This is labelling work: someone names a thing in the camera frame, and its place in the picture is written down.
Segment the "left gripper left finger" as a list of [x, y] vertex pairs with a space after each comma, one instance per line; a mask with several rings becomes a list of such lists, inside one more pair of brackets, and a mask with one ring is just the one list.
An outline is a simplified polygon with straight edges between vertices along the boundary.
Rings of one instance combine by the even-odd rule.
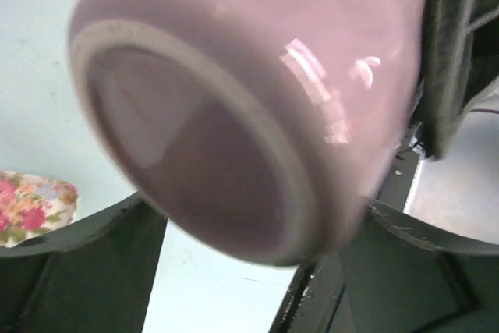
[[3, 332], [143, 329], [167, 220], [137, 194], [1, 249]]

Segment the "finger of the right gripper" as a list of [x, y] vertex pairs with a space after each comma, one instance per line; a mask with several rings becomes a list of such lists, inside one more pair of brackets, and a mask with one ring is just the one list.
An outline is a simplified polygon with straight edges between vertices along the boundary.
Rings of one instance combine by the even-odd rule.
[[427, 0], [423, 43], [423, 142], [442, 159], [462, 117], [472, 40], [468, 31], [475, 0]]

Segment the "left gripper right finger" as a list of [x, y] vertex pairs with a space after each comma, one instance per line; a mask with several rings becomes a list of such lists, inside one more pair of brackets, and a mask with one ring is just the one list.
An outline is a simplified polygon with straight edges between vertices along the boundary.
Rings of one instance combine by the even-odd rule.
[[378, 200], [339, 254], [339, 294], [318, 332], [496, 332], [498, 247]]

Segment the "purple mug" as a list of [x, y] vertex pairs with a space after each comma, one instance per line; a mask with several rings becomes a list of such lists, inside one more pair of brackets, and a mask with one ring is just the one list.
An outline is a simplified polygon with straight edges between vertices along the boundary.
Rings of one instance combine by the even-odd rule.
[[288, 266], [343, 246], [414, 105], [426, 0], [79, 0], [87, 121], [202, 243]]

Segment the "floral tray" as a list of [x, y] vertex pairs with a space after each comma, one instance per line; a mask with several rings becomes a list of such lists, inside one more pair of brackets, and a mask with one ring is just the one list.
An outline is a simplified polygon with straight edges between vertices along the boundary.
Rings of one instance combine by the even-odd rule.
[[66, 181], [1, 172], [1, 246], [14, 247], [72, 223], [77, 188]]

